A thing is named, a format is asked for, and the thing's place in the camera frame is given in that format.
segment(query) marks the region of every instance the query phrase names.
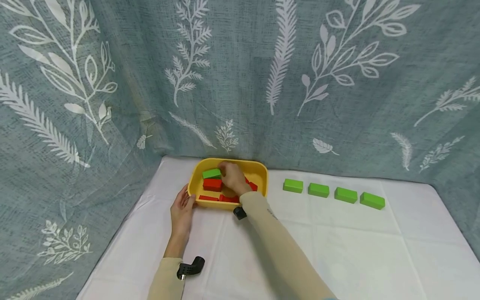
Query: fabric backdrop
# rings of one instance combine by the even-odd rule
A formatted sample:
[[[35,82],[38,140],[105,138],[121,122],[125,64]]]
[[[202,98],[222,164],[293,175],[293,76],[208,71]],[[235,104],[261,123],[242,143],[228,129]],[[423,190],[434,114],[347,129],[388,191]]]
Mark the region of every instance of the fabric backdrop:
[[[432,184],[480,255],[480,2],[0,4],[0,299],[74,299],[164,154]]]

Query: beige sleeve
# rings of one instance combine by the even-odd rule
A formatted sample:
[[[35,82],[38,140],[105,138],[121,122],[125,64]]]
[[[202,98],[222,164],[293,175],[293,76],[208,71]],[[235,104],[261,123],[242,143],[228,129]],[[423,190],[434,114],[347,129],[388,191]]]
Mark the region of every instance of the beige sleeve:
[[[265,197],[248,192],[240,197],[247,218],[258,232],[276,272],[299,300],[335,298],[307,256],[272,213]]]
[[[147,300],[180,300],[184,281],[177,278],[181,258],[164,257],[153,277]]]

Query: yellow tray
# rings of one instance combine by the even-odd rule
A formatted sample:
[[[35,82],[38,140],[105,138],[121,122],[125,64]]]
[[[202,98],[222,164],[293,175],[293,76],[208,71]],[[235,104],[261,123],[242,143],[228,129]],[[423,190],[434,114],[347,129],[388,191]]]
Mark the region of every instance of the yellow tray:
[[[230,203],[230,202],[221,202],[221,201],[209,201],[209,200],[199,200],[200,195],[210,196],[219,198],[221,194],[224,194],[227,197],[235,196],[235,193],[227,188],[223,187],[222,192],[211,192],[205,191],[203,188],[203,175],[204,171],[214,169],[218,164],[224,160],[235,163],[240,166],[241,170],[245,174],[245,177],[255,183],[258,186],[258,192],[261,192],[263,196],[267,196],[268,190],[268,171],[267,168],[259,162],[249,161],[249,160],[238,160],[238,159],[223,159],[223,158],[206,158],[200,161],[195,170],[193,170],[192,177],[188,183],[188,194],[195,194],[197,196],[197,204],[204,207],[220,208],[226,210],[233,210],[235,207],[240,206],[239,203]]]

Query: red block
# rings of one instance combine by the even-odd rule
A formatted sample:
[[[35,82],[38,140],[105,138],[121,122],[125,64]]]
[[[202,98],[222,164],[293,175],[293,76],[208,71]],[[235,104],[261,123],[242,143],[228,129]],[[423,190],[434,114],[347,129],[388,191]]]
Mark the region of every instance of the red block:
[[[252,191],[256,192],[258,190],[258,186],[255,183],[250,182],[248,185],[250,185]]]
[[[204,190],[211,192],[221,192],[222,191],[222,180],[221,179],[204,179]]]
[[[204,195],[200,195],[198,197],[199,200],[210,200],[210,201],[218,201],[218,198],[215,198],[215,197],[209,197],[209,196],[204,196]]]

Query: green wooden block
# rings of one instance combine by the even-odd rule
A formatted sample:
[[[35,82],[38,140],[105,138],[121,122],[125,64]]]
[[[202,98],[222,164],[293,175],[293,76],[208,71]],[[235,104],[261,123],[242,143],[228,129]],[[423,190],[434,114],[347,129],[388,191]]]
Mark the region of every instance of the green wooden block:
[[[355,203],[357,201],[357,192],[338,187],[335,190],[335,199],[345,201],[348,203]]]
[[[380,210],[385,207],[385,199],[374,194],[363,192],[362,195],[360,195],[360,204]]]
[[[220,169],[211,169],[211,170],[203,172],[202,174],[204,176],[204,179],[206,179],[206,178],[222,178],[222,173],[220,172]]]
[[[288,192],[301,193],[303,191],[303,181],[285,179],[283,183],[283,190]]]
[[[313,196],[326,198],[330,194],[330,188],[328,187],[328,185],[310,183],[310,185],[308,186],[308,193]]]

